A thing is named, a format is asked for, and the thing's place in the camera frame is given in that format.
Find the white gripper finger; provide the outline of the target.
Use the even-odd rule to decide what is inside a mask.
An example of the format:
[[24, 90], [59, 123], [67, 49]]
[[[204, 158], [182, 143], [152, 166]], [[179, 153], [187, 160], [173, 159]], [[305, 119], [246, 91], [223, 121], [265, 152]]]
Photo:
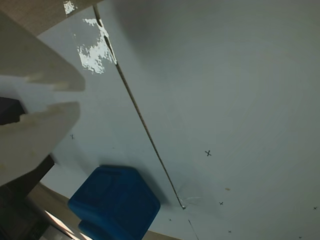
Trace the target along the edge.
[[52, 85], [55, 91], [80, 92], [86, 81], [62, 56], [3, 12], [0, 13], [0, 74]]
[[0, 127], [0, 184], [36, 169], [80, 118], [80, 104], [60, 102]]

